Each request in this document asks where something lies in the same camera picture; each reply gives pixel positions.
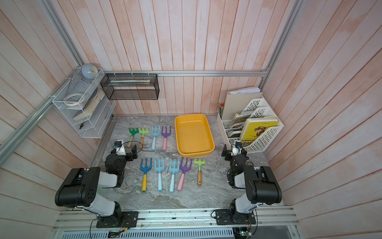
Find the pink handled garden tool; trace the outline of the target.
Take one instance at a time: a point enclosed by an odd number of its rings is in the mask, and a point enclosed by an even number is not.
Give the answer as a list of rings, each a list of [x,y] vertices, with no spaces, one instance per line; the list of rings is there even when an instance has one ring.
[[[181,160],[181,163],[180,163],[180,170],[182,170],[182,175],[181,175],[178,187],[177,187],[178,191],[182,190],[183,184],[184,184],[185,175],[186,175],[186,173],[188,171],[191,170],[192,164],[193,164],[192,159],[190,159],[190,158],[183,158],[182,157],[182,160]]]

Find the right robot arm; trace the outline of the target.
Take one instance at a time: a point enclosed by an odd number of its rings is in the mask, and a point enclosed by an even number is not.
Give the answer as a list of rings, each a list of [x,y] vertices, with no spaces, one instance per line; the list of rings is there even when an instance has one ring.
[[[228,209],[216,210],[219,225],[255,223],[253,211],[261,205],[272,205],[282,200],[281,188],[269,166],[254,167],[249,162],[247,151],[237,142],[232,149],[224,146],[222,156],[230,162],[227,172],[229,185],[243,189],[245,193],[233,199]]]

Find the light blue hand rake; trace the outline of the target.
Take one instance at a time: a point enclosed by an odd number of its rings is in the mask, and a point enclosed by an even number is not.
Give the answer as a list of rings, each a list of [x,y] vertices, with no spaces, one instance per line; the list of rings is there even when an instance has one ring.
[[[165,159],[164,157],[154,159],[154,170],[158,173],[158,191],[161,192],[163,190],[162,186],[162,171],[165,170]]]

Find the light green wooden handled rake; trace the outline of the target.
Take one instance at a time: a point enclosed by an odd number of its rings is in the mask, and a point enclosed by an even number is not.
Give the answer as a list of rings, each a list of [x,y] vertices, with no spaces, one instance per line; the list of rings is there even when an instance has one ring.
[[[144,144],[144,137],[145,137],[146,134],[149,133],[149,129],[148,128],[139,128],[138,131],[141,134],[140,148],[142,148],[143,144]]]

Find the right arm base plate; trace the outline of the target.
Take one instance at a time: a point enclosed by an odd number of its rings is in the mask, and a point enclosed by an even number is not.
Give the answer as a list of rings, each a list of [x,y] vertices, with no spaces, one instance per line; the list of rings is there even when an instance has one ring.
[[[252,214],[241,214],[230,209],[218,209],[214,214],[218,225],[256,225],[256,216]]]

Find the yellow storage box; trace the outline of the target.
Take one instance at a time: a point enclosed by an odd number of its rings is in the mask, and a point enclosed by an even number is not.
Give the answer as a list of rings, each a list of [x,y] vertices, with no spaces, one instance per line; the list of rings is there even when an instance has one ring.
[[[177,149],[183,158],[210,155],[215,143],[206,115],[190,114],[175,118]]]

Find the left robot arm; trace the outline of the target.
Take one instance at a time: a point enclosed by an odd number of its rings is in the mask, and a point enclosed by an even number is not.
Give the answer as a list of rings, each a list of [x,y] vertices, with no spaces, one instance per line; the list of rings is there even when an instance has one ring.
[[[116,141],[114,149],[104,162],[106,171],[100,167],[72,169],[55,195],[59,207],[81,208],[97,216],[97,227],[116,227],[124,223],[119,203],[110,201],[98,192],[98,188],[119,188],[124,180],[127,162],[138,157],[137,146],[125,149],[125,143]]]

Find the light blue hand fork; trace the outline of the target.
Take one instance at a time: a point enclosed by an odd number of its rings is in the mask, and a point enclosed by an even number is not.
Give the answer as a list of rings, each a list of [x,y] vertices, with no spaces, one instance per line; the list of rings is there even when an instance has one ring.
[[[169,172],[172,174],[171,181],[170,181],[170,189],[169,189],[170,193],[174,192],[175,174],[178,173],[180,170],[180,163],[181,163],[180,159],[171,159],[170,160]]]

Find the purple rake pink handle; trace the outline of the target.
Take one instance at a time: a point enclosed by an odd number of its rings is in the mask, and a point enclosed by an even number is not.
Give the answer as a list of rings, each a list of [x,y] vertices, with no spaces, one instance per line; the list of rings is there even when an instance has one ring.
[[[163,151],[167,150],[167,137],[171,135],[171,126],[163,126],[161,135],[164,137],[164,142],[163,142]]]

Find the green rake wooden handle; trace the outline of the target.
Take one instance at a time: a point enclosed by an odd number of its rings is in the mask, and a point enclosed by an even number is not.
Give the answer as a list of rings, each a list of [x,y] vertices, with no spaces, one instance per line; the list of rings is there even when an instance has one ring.
[[[139,129],[138,128],[129,128],[128,130],[129,130],[129,133],[131,134],[131,137],[130,137],[130,140],[129,140],[127,146],[131,147],[132,142],[134,140],[134,136],[139,133]]]

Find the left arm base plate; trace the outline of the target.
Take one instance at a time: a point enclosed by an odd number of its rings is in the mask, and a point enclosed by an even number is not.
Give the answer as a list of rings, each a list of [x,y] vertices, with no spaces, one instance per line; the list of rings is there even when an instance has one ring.
[[[97,220],[96,228],[135,228],[138,214],[137,211],[127,211],[100,217]]]

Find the dark blue fork yellow handle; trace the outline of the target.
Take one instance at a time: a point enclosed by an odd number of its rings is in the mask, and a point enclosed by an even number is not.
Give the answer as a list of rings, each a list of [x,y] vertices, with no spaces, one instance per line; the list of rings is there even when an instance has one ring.
[[[143,181],[142,181],[142,192],[147,191],[147,172],[149,172],[152,169],[152,158],[150,158],[150,164],[148,165],[148,159],[145,158],[145,160],[141,160],[140,164],[140,170],[144,173]]]

